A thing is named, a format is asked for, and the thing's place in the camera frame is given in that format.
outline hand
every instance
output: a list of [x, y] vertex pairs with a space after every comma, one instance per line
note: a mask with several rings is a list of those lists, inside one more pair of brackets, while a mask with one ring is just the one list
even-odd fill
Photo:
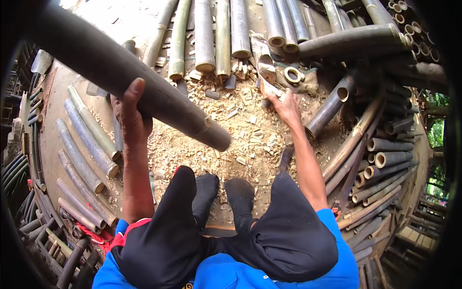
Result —
[[143, 117], [136, 108], [145, 84], [142, 78], [133, 80], [125, 91], [123, 100], [111, 95], [112, 109], [121, 125], [124, 145], [145, 144], [152, 132], [152, 117]]
[[280, 100], [273, 93], [267, 93], [266, 97], [273, 104], [279, 117], [290, 129], [301, 127], [300, 109], [298, 108], [300, 106], [300, 99], [290, 88], [286, 89], [286, 93], [281, 96]]

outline black sock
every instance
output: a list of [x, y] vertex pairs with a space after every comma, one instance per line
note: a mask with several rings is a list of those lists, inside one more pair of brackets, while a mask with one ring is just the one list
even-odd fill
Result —
[[286, 172], [289, 167], [290, 160], [292, 159], [295, 148], [293, 145], [287, 146], [282, 151], [281, 163], [279, 164], [279, 172]]
[[245, 233], [258, 219], [252, 218], [254, 188], [242, 178], [233, 178], [225, 182], [226, 195], [234, 214], [234, 227], [237, 233]]
[[197, 192], [193, 199], [192, 208], [197, 227], [201, 230], [207, 223], [210, 207], [218, 192], [219, 182], [217, 175], [211, 173], [196, 177]]

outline bamboo pole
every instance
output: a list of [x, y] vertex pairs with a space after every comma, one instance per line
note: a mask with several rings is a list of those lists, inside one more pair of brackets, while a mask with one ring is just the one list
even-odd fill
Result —
[[231, 75], [231, 47], [230, 47], [230, 2], [218, 0], [216, 19], [216, 75], [225, 79]]
[[156, 60], [164, 40], [164, 34], [167, 30], [168, 24], [170, 23], [171, 15], [177, 2], [178, 0], [167, 0], [164, 5], [164, 9], [158, 14], [159, 21], [154, 26], [154, 32], [152, 37], [149, 39], [143, 56], [143, 63], [148, 67], [156, 66]]
[[288, 53], [296, 53], [298, 51], [297, 35], [295, 34], [295, 28], [293, 27], [287, 2], [286, 0], [276, 0], [276, 6], [281, 19], [282, 30], [284, 31], [284, 39], [286, 40], [282, 49]]
[[247, 7], [244, 0], [231, 0], [231, 31], [232, 56], [234, 58], [250, 57]]
[[119, 165], [113, 162], [108, 157], [104, 149], [98, 144], [97, 140], [77, 111], [77, 108], [69, 98], [64, 101], [64, 107], [66, 108], [67, 114], [69, 115], [77, 134], [82, 139], [82, 142], [85, 144], [96, 163], [98, 163], [98, 166], [103, 170], [108, 178], [113, 178], [117, 172], [119, 172]]
[[87, 227], [89, 230], [91, 230], [93, 233], [99, 235], [101, 234], [101, 229], [98, 228], [97, 225], [95, 225], [95, 223], [93, 223], [92, 221], [90, 221], [89, 219], [87, 219], [84, 214], [79, 211], [79, 209], [77, 209], [76, 207], [74, 207], [71, 203], [69, 203], [68, 201], [66, 201], [65, 199], [63, 198], [59, 198], [58, 199], [58, 204], [64, 209], [66, 210], [66, 212], [68, 212], [72, 217], [74, 217], [74, 219], [76, 219], [77, 221], [79, 221], [80, 223], [82, 223], [82, 225], [84, 225], [85, 227]]
[[178, 2], [178, 8], [176, 9], [175, 22], [173, 23], [171, 37], [169, 61], [169, 78], [171, 80], [181, 79], [184, 75], [184, 41], [186, 38], [186, 25], [188, 23], [190, 5], [191, 0], [180, 0]]
[[322, 0], [322, 4], [326, 9], [327, 18], [329, 19], [330, 29], [332, 30], [332, 33], [345, 30], [346, 27], [343, 27], [342, 25], [339, 11], [335, 2], [333, 0]]
[[383, 107], [383, 97], [378, 95], [366, 108], [363, 113], [363, 116], [355, 125], [350, 135], [345, 139], [343, 144], [337, 149], [335, 155], [331, 158], [330, 162], [324, 168], [322, 176], [324, 177], [324, 182], [327, 182], [333, 174], [339, 169], [340, 165], [345, 161], [347, 156], [353, 151], [356, 144], [362, 138], [363, 133], [369, 127], [369, 124], [372, 122], [373, 118], [377, 111]]
[[56, 120], [56, 128], [58, 129], [61, 140], [64, 144], [64, 148], [71, 158], [72, 163], [79, 172], [79, 175], [85, 180], [85, 183], [95, 194], [99, 194], [104, 189], [104, 183], [92, 170], [90, 165], [87, 163], [85, 157], [80, 152], [79, 148], [74, 142], [69, 130], [67, 129], [66, 123], [62, 118]]
[[69, 188], [69, 186], [66, 184], [66, 182], [64, 182], [62, 178], [58, 178], [56, 180], [56, 184], [64, 193], [64, 196], [66, 197], [68, 202], [72, 204], [72, 207], [75, 207], [76, 210], [78, 210], [80, 215], [82, 215], [86, 220], [90, 221], [92, 224], [94, 224], [100, 229], [104, 229], [106, 227], [106, 223], [104, 222], [103, 217], [100, 216], [97, 212], [95, 212], [92, 208], [88, 207], [86, 203], [82, 200], [82, 198], [78, 197], [77, 194]]
[[316, 138], [332, 118], [334, 118], [340, 108], [342, 108], [350, 94], [354, 93], [357, 73], [356, 70], [350, 70], [334, 87], [322, 106], [317, 110], [314, 117], [306, 126], [311, 136]]
[[215, 70], [210, 0], [195, 0], [195, 67], [203, 73]]
[[282, 47], [286, 43], [281, 18], [275, 0], [266, 0], [263, 5], [265, 14], [268, 44], [273, 47]]
[[87, 109], [79, 94], [75, 90], [75, 87], [71, 84], [67, 87], [67, 92], [71, 97], [72, 102], [75, 105], [75, 108], [79, 112], [80, 116], [84, 120], [86, 126], [90, 129], [91, 133], [103, 148], [106, 154], [112, 159], [116, 160], [120, 157], [120, 152], [116, 151], [114, 142], [108, 137], [105, 131], [101, 128], [99, 123], [93, 118], [91, 112]]
[[67, 154], [61, 149], [58, 152], [58, 157], [61, 164], [64, 166], [65, 171], [71, 178], [77, 190], [82, 194], [84, 199], [91, 205], [91, 207], [104, 219], [104, 221], [112, 227], [117, 217], [114, 213], [103, 204], [103, 202], [93, 194], [88, 186], [84, 183], [82, 177], [79, 175]]

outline blue shirt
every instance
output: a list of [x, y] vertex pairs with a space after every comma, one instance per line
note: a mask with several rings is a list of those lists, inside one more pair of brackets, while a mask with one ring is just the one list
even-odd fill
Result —
[[[194, 289], [315, 289], [315, 288], [352, 288], [359, 287], [358, 266], [350, 248], [343, 240], [334, 214], [330, 209], [317, 212], [319, 219], [332, 232], [337, 240], [339, 253], [337, 264], [324, 276], [302, 283], [285, 283], [269, 278], [262, 270], [254, 269], [235, 261], [228, 254], [216, 254], [208, 257], [199, 265], [194, 280]], [[126, 222], [119, 221], [117, 232], [127, 228]], [[120, 273], [111, 252], [96, 273], [93, 288], [134, 288]]]

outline man's right hand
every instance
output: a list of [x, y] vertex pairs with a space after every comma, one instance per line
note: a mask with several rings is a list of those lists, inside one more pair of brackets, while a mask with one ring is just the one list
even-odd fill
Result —
[[266, 97], [273, 104], [281, 120], [285, 122], [290, 129], [299, 129], [302, 127], [299, 109], [300, 99], [290, 88], [286, 89], [286, 93], [281, 96], [280, 100], [273, 93], [266, 94]]

